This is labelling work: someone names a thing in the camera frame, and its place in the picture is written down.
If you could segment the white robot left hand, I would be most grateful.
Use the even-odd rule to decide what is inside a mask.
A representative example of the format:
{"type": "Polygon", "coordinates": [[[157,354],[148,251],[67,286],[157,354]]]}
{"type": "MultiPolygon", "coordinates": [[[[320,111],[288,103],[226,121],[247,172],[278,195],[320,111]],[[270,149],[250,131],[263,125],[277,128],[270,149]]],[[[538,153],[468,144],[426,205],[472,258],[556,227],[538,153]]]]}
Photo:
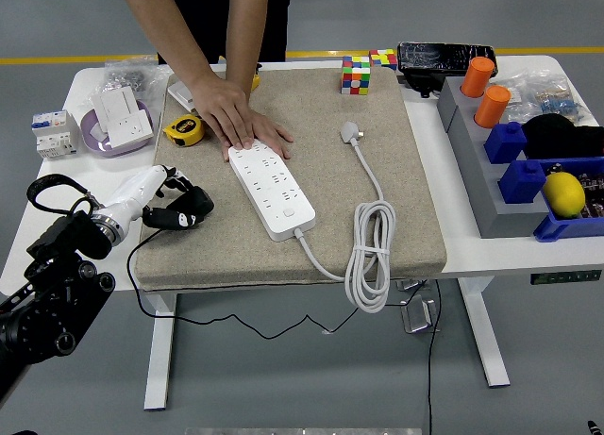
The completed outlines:
{"type": "Polygon", "coordinates": [[[177,168],[155,165],[125,180],[108,203],[93,212],[92,220],[115,246],[138,219],[152,228],[186,230],[201,223],[213,209],[209,195],[177,168]],[[162,187],[177,189],[181,195],[165,208],[150,207],[154,197],[163,196],[162,187]]]}

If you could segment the person's left hand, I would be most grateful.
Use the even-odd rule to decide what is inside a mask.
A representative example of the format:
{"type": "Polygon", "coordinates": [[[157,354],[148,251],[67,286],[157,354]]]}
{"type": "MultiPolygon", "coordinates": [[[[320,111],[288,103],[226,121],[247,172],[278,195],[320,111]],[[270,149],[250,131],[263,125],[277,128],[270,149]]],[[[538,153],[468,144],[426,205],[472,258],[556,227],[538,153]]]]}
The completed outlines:
{"type": "Polygon", "coordinates": [[[244,133],[238,134],[234,142],[227,140],[222,145],[224,162],[229,161],[228,150],[230,148],[250,149],[254,140],[259,140],[266,144],[282,159],[290,159],[292,154],[286,143],[293,142],[294,138],[289,131],[253,109],[249,109],[248,111],[249,115],[244,122],[244,133]]]}

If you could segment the person's right hand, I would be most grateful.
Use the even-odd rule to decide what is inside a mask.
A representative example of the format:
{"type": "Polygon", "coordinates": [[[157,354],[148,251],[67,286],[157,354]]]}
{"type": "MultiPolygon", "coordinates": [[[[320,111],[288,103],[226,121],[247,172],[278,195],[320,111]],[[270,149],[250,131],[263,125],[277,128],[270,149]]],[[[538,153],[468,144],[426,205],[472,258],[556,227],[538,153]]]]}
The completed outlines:
{"type": "Polygon", "coordinates": [[[250,109],[244,92],[236,84],[209,72],[186,85],[198,115],[223,147],[242,149],[253,143],[250,109]]]}

